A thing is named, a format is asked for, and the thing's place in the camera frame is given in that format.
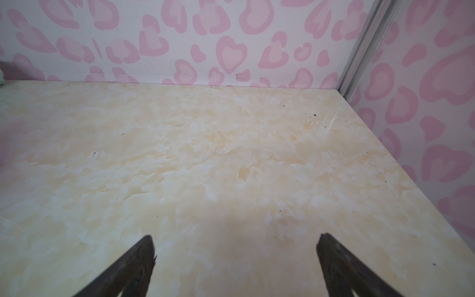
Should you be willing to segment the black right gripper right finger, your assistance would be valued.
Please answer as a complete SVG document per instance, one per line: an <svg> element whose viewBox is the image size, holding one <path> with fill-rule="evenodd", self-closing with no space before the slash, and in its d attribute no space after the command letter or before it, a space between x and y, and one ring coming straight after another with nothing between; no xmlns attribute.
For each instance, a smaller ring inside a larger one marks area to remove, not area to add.
<svg viewBox="0 0 475 297"><path fill-rule="evenodd" d="M402 296L331 234L320 235L316 252L330 297Z"/></svg>

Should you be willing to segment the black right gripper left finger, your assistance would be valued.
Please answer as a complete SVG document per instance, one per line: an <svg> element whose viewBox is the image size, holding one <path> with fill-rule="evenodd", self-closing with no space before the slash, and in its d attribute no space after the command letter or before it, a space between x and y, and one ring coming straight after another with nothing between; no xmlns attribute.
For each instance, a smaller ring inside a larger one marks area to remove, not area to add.
<svg viewBox="0 0 475 297"><path fill-rule="evenodd" d="M75 296L144 297L155 260L153 239L146 235Z"/></svg>

